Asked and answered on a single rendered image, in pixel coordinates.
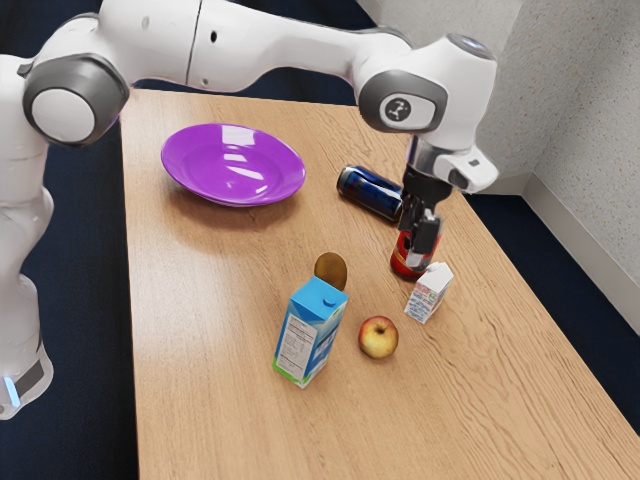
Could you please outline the red can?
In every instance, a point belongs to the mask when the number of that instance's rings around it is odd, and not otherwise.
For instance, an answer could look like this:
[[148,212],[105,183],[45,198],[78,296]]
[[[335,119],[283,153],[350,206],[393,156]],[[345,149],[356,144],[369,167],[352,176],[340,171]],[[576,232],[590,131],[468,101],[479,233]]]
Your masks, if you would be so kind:
[[391,265],[391,268],[394,270],[394,272],[402,277],[419,278],[422,274],[424,274],[427,268],[426,269],[410,269],[406,265],[408,245],[409,245],[409,232],[399,231],[399,236],[397,238],[394,250],[390,257],[390,265]]

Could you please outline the blue can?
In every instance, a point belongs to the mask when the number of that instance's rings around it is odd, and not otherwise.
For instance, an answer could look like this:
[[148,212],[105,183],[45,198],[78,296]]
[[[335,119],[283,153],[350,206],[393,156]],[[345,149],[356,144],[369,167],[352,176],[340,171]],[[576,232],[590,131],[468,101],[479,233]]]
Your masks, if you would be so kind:
[[358,165],[347,165],[340,172],[336,188],[346,199],[397,223],[402,211],[402,187]]

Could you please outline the small white carton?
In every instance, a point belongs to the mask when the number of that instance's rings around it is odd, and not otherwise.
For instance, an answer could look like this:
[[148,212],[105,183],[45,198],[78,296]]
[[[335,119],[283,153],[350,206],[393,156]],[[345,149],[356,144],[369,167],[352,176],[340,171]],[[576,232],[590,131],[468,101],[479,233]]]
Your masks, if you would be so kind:
[[439,308],[454,274],[445,262],[435,262],[427,267],[416,281],[404,312],[420,324],[425,324]]

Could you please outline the brown kiwi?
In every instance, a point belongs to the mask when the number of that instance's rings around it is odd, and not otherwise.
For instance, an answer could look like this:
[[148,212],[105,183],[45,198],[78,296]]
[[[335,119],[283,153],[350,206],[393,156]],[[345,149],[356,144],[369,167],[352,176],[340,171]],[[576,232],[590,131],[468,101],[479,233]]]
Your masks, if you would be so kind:
[[337,290],[343,291],[348,278],[346,262],[335,252],[325,252],[315,262],[314,275]]

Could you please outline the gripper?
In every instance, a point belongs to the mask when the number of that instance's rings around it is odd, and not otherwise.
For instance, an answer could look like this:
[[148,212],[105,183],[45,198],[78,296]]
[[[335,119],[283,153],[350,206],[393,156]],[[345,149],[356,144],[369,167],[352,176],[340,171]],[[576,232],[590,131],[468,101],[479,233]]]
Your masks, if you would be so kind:
[[[407,166],[403,175],[402,212],[397,229],[409,232],[406,265],[426,269],[441,233],[441,219],[431,210],[452,192],[448,183]],[[426,208],[420,214],[420,204]]]

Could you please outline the red yellow apple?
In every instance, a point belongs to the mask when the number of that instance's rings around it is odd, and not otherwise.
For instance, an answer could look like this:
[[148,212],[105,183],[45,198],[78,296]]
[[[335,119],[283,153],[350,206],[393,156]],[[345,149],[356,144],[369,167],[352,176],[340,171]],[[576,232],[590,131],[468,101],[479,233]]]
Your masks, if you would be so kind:
[[384,359],[395,353],[399,332],[390,318],[370,317],[360,326],[358,343],[365,355],[373,359]]

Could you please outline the blue milk carton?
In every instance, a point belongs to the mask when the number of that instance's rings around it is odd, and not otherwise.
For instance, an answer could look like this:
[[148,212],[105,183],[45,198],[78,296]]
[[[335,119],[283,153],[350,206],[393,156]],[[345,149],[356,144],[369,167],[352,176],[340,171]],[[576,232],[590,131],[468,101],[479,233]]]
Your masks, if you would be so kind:
[[272,368],[305,388],[327,363],[347,302],[344,292],[311,277],[289,299]]

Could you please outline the purple plate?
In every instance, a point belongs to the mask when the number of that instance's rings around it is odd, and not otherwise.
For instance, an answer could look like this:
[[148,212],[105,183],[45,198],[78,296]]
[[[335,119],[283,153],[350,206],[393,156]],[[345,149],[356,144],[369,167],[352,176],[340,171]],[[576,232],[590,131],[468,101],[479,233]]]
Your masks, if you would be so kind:
[[234,124],[199,124],[173,133],[161,149],[161,161],[179,185],[230,207],[285,200],[306,179],[301,156],[288,144]]

